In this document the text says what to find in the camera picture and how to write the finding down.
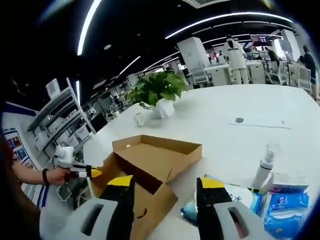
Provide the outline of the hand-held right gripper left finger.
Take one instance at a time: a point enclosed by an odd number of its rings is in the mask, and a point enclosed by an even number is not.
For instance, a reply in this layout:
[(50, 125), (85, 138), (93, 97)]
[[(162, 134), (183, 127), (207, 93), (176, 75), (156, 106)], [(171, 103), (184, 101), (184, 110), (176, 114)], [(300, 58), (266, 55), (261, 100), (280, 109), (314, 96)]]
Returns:
[(77, 208), (68, 218), (57, 240), (129, 240), (134, 221), (135, 178), (109, 181), (98, 198)]

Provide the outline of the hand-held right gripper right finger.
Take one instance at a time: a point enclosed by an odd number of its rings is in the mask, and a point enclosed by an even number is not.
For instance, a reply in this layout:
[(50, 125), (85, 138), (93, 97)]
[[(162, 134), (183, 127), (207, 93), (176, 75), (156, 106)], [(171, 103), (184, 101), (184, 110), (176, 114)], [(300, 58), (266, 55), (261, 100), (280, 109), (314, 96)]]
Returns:
[(202, 240), (263, 240), (262, 219), (240, 201), (232, 201), (222, 182), (196, 180), (196, 222)]

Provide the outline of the person's left hand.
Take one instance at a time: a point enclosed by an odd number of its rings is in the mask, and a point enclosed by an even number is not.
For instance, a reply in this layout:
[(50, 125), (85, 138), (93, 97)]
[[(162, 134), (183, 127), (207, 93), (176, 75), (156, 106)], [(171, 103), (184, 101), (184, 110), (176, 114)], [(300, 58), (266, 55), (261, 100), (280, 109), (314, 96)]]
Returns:
[(70, 179), (71, 171), (69, 168), (56, 167), (46, 173), (47, 180), (51, 185), (61, 186)]

